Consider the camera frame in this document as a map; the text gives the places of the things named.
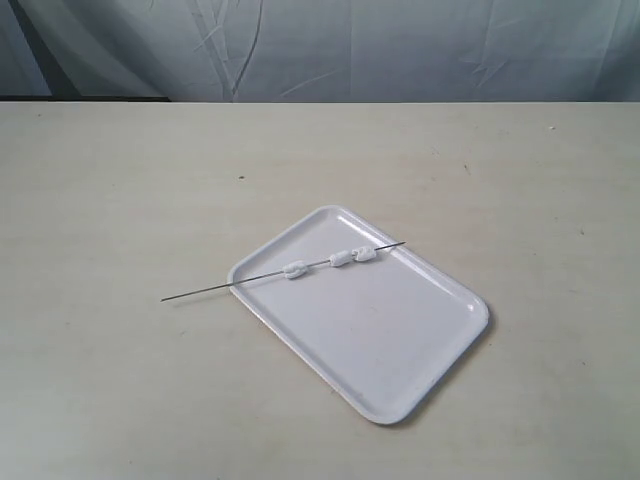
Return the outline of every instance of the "gray backdrop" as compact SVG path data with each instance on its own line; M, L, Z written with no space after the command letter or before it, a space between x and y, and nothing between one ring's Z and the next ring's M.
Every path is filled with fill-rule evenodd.
M6 2L0 94L42 91ZM83 95L640 100L640 0L19 2Z

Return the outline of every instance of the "white bead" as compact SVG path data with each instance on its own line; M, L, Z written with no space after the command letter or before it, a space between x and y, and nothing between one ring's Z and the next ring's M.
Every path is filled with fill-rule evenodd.
M376 252L373 247L370 247L368 245L356 248L352 253L356 258L356 262L366 262L373 258L376 258L376 256L378 255L378 252Z
M334 253L329 257L329 262L332 267L341 267L353 260L353 255L348 250L343 250L338 253Z
M304 275L305 273L307 273L308 269L309 268L302 260L298 260L297 262L293 262L282 267L282 272L284 273L285 278L291 280L292 278Z

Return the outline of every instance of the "table surface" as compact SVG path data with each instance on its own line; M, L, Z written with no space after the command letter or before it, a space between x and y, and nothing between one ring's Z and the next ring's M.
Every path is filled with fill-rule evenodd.
M640 104L0 103L0 477L638 478ZM404 423L228 292L325 204L492 325Z

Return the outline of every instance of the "metal skewer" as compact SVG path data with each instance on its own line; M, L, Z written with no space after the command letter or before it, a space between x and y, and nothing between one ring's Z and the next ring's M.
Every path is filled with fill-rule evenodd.
M385 250L387 248L393 248L393 247L398 247L400 245L404 245L405 243L407 243L407 242L392 243L391 245L384 245L382 247L374 248L374 250L375 251ZM331 260L329 260L329 259L320 260L319 262L314 262L314 263L307 264L307 267L309 267L309 268L317 267L319 265L324 265L325 263L329 263L329 262L331 262ZM252 282L254 280L260 280L262 278L274 277L276 275L280 275L280 274L283 274L283 273L284 272L282 270L278 270L277 272L265 273L264 275L258 275L257 277L245 278L243 280L238 280L236 282L225 283L223 285L216 285L215 287L202 288L200 290L194 290L193 292L181 293L180 295L174 295L173 297L163 298L160 301L161 302L165 302L167 300L175 300L176 298L188 297L189 295L196 295L198 293L210 292L211 290L218 290L219 288L233 287L234 285L240 285L241 283Z

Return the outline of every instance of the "rectangular tray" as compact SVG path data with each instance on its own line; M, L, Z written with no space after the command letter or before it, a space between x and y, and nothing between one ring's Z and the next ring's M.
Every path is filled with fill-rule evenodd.
M326 206L235 265L229 282L363 245L397 240L353 212ZM294 280L231 288L359 413L402 420L488 323L484 302L405 247L367 263L323 265Z

